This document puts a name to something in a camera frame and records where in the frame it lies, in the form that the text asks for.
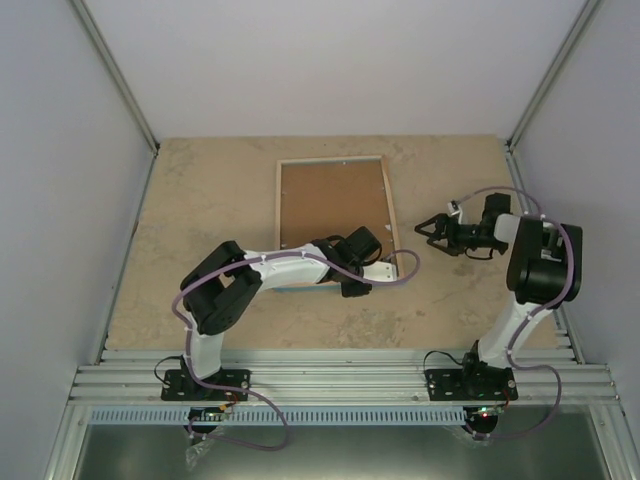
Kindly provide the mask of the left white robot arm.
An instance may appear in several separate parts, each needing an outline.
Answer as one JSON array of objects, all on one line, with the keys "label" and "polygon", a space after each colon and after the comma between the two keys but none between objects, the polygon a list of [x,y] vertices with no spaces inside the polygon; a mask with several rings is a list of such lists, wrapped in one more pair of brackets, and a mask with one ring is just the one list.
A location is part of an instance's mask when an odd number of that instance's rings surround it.
[{"label": "left white robot arm", "polygon": [[180,284],[178,301],[188,313],[188,340],[180,369],[167,372],[167,390],[178,397],[209,399],[227,378],[221,366],[224,334],[263,291],[292,285],[340,286],[344,298],[368,295],[366,270],[381,258],[382,244],[361,226],[347,237],[332,235],[278,252],[220,244]]}]

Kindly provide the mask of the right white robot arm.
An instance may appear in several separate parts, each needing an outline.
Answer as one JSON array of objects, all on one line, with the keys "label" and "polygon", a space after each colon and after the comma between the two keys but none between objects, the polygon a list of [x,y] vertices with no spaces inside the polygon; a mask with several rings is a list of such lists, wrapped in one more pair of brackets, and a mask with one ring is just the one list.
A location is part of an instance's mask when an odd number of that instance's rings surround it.
[{"label": "right white robot arm", "polygon": [[485,199],[477,224],[464,223],[461,204],[452,201],[448,212],[417,224],[414,230],[429,246],[449,256],[471,257],[478,249],[510,256],[504,310],[454,368],[425,369],[430,399],[517,399],[513,374],[516,353],[542,319],[579,293],[582,229],[555,225],[531,214],[516,215],[509,195],[492,193]]}]

